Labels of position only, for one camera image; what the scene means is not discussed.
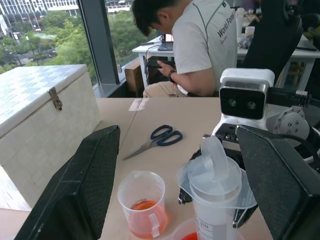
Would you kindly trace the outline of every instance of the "cup handle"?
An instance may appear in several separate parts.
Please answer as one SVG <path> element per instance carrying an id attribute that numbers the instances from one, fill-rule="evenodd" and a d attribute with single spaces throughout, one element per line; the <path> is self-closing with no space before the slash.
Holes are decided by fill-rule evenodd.
<path id="1" fill-rule="evenodd" d="M 160 235 L 160 232 L 159 232 L 160 224 L 159 224 L 158 218 L 154 213 L 150 214 L 148 217 L 152 225 L 152 232 L 151 232 L 152 237 L 156 238 Z"/>

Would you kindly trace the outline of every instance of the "scissor blade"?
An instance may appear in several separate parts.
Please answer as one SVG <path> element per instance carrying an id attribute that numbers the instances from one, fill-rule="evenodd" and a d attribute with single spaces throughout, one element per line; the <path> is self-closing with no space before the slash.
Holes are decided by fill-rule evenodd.
<path id="1" fill-rule="evenodd" d="M 141 146 L 139 147 L 137 150 L 131 152 L 128 156 L 126 156 L 123 160 L 126 160 L 126 159 L 129 159 L 129 158 L 132 158 L 142 152 L 144 152 L 145 150 L 148 150 L 149 147 L 145 147 L 145 146 Z"/>

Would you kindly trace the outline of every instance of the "khaki pants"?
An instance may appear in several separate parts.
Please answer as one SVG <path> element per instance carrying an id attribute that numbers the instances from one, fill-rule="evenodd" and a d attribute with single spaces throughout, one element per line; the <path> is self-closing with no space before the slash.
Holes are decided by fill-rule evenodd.
<path id="1" fill-rule="evenodd" d="M 155 84 L 149 85 L 143 92 L 144 98 L 184 98 L 182 92 L 179 91 L 177 86 L 174 86 L 172 82 L 161 81 Z"/>

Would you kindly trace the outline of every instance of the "label on pitcher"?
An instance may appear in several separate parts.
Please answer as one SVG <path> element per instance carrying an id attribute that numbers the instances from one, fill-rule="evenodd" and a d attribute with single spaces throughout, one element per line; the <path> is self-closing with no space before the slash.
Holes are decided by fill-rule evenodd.
<path id="1" fill-rule="evenodd" d="M 195 215 L 198 240 L 227 240 L 227 224 L 212 225 Z"/>

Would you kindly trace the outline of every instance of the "black hair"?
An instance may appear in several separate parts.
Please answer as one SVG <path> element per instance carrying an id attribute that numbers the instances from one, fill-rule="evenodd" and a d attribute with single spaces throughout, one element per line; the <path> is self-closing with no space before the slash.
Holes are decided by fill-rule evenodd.
<path id="1" fill-rule="evenodd" d="M 152 30 L 152 23 L 160 23 L 158 10 L 175 6 L 178 0 L 134 0 L 132 12 L 138 29 L 148 36 Z"/>

